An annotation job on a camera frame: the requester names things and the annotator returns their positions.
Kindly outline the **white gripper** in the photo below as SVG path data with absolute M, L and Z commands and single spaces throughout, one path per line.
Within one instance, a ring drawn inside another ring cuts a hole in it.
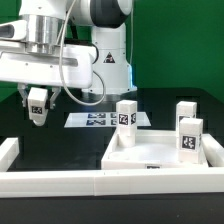
M 0 43 L 0 81 L 19 83 L 18 92 L 22 106 L 27 106 L 26 84 L 57 86 L 47 100 L 47 109 L 55 108 L 55 101 L 61 92 L 59 73 L 59 52 L 56 47 L 52 55 L 27 53 L 24 43 Z M 93 62 L 96 48 L 80 45 L 66 45 L 63 48 L 63 77 L 67 87 L 86 89 L 92 85 Z

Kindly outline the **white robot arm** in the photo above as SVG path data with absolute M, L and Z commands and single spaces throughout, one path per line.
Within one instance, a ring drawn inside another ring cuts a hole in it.
M 133 0 L 22 0 L 19 19 L 0 24 L 0 81 L 53 94 L 77 88 L 96 104 L 136 90 L 126 59 Z

